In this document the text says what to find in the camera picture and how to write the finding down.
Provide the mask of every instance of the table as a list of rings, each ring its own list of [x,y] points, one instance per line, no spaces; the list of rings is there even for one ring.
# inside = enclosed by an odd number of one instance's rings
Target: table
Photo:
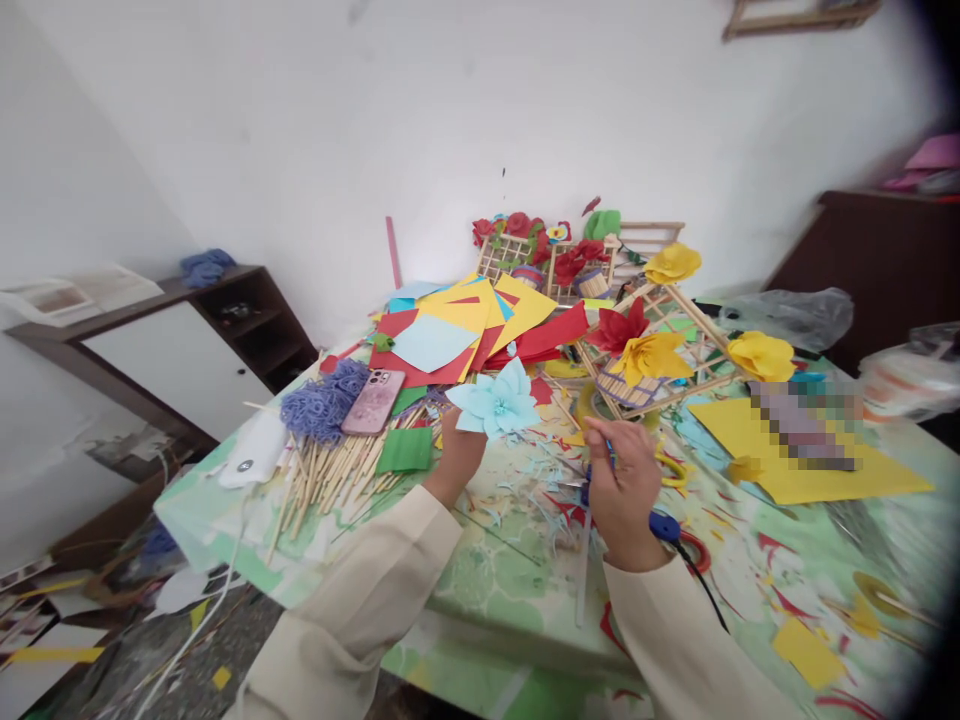
[[[369,349],[361,348],[353,356],[366,360]],[[826,366],[811,368],[824,369],[832,371]],[[284,393],[299,384],[292,383]],[[721,392],[743,391],[734,386]],[[536,428],[546,436],[542,443],[500,442],[488,449],[468,486],[470,502],[461,499],[460,512],[455,513],[464,527],[457,550],[427,610],[387,653],[383,667],[491,720],[652,717],[647,688],[619,646],[597,547],[590,565],[584,627],[575,626],[573,538],[579,536],[580,526],[574,525],[575,533],[568,534],[564,521],[558,520],[560,511],[543,492],[554,465],[544,462],[546,453],[559,452],[548,438],[551,433],[566,435],[569,428],[552,406],[545,418]],[[867,536],[866,551],[861,552],[848,532],[830,519],[825,505],[777,508],[729,483],[722,476],[729,456],[689,410],[680,409],[670,423],[685,445],[668,442],[667,449],[695,472],[685,489],[663,489],[661,507],[709,550],[712,567],[707,582],[737,643],[810,716],[850,717],[850,710],[837,703],[851,702],[851,697],[895,714],[896,704],[922,670],[922,656],[885,636],[870,640],[851,632],[820,598],[851,606],[852,574],[859,570],[883,579],[915,607],[932,612],[940,608],[950,582],[943,561],[952,561],[942,548],[955,546],[953,528],[960,526],[960,498],[953,482],[960,477],[960,457],[915,426],[885,429],[874,437],[885,452],[938,489],[850,506],[866,530],[858,531],[848,518],[841,520],[847,531],[856,534],[872,528],[891,540],[889,550],[883,551]],[[234,433],[155,505],[198,569],[227,561],[240,535],[240,491],[225,490],[206,476],[227,459],[236,442]],[[361,520],[387,510],[422,477],[412,476],[375,498]],[[311,513],[297,541],[281,541],[268,567],[265,559],[282,491],[282,483],[274,480],[263,487],[259,499],[247,504],[237,569],[289,608],[322,582],[324,568],[355,530],[349,521],[358,510],[335,509],[324,517]],[[697,591],[691,584],[691,592]],[[845,679],[815,692],[774,652],[771,642],[790,612],[810,616],[806,622],[820,628],[817,632],[835,650],[843,643]],[[929,641],[930,628],[915,621],[885,616],[882,620],[921,643]]]

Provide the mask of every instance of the pink smartphone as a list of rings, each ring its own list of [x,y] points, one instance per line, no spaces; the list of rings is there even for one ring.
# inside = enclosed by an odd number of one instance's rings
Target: pink smartphone
[[[347,435],[377,435],[390,419],[390,411],[403,387],[406,373],[374,370],[347,413],[340,429]]]

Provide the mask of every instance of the wire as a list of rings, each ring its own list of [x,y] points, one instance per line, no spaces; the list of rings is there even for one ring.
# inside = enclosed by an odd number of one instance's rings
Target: wire
[[[167,665],[167,669],[163,671],[163,674],[157,678],[157,681],[153,684],[153,687],[150,688],[150,692],[147,694],[146,699],[141,703],[140,709],[137,710],[137,714],[133,716],[133,720],[140,720],[143,717],[143,714],[147,711],[147,708],[150,707],[150,703],[153,702],[154,696],[157,694],[157,690],[160,689],[160,686],[163,685],[167,678],[170,676],[171,671],[176,667],[177,663],[180,661],[180,658],[183,657],[184,653],[190,648],[194,639],[200,634],[200,631],[206,626],[214,615],[217,614],[217,610],[220,609],[220,606],[223,605],[223,601],[227,597],[227,592],[230,590],[230,578],[233,577],[233,567],[237,563],[237,555],[240,553],[240,543],[243,540],[243,531],[246,530],[247,521],[244,517],[244,510],[247,507],[247,500],[250,499],[250,493],[247,493],[243,497],[243,502],[240,504],[240,534],[237,536],[237,544],[233,547],[233,555],[230,558],[230,565],[227,567],[227,577],[226,581],[223,583],[223,588],[220,590],[220,595],[217,597],[217,602],[214,603],[213,607],[204,615],[203,620],[200,621],[200,624],[197,625],[196,629],[190,633],[190,637],[187,638],[187,641],[177,650],[177,653],[173,656],[170,662]]]
[[[723,615],[720,613],[720,607],[717,605],[717,601],[713,599],[713,593],[710,592],[710,588],[707,587],[707,581],[703,579],[703,575],[700,574],[700,571],[697,570],[697,566],[694,565],[693,560],[690,558],[690,554],[684,549],[683,545],[680,544],[680,541],[670,543],[673,545],[674,549],[680,553],[680,557],[683,558],[684,562],[687,563],[690,567],[693,568],[693,572],[697,576],[697,580],[700,581],[700,584],[703,585],[703,589],[707,591],[707,597],[710,598],[710,603],[713,605],[713,609],[717,613],[717,618],[720,620],[720,625],[723,626],[723,629],[727,631],[727,634],[730,633],[730,628],[727,627],[727,623],[723,620]]]

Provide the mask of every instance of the yellow paper flower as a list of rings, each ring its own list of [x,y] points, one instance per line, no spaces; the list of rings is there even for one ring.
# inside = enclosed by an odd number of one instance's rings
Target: yellow paper flower
[[[730,357],[761,382],[786,382],[796,371],[793,347],[762,332],[745,332],[727,346]]]
[[[643,269],[650,282],[672,285],[692,276],[700,264],[700,253],[683,243],[673,243],[654,255]]]
[[[677,333],[653,333],[628,340],[615,373],[622,372],[627,385],[636,386],[645,377],[672,380],[693,375],[693,368],[683,361],[676,349],[683,345],[683,336]]]

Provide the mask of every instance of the white paper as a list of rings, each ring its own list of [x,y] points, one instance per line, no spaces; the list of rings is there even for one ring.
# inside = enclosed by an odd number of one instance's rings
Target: white paper
[[[34,643],[34,647],[91,648],[107,634],[106,630],[82,628],[60,623]],[[74,663],[63,661],[13,663],[0,671],[0,720],[19,720],[37,700],[57,684]]]

